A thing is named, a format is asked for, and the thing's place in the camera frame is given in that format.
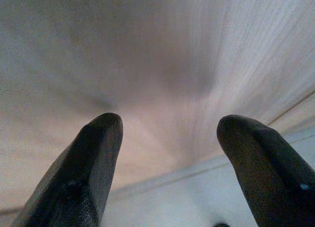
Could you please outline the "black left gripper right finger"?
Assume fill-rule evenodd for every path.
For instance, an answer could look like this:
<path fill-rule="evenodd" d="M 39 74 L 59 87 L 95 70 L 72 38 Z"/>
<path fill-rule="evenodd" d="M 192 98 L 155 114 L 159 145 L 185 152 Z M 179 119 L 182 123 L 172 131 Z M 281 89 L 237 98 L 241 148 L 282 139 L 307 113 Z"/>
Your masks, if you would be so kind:
<path fill-rule="evenodd" d="M 217 138 L 258 226 L 315 225 L 315 171 L 276 130 L 228 115 Z"/>

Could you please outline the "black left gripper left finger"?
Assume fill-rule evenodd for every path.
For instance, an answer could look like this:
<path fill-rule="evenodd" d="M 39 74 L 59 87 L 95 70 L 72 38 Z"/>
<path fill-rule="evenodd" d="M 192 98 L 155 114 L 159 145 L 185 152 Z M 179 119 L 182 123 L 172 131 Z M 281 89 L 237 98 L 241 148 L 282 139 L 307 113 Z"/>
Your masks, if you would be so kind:
<path fill-rule="evenodd" d="M 82 127 L 11 225 L 100 226 L 122 139 L 123 122 L 115 113 L 104 113 Z"/>

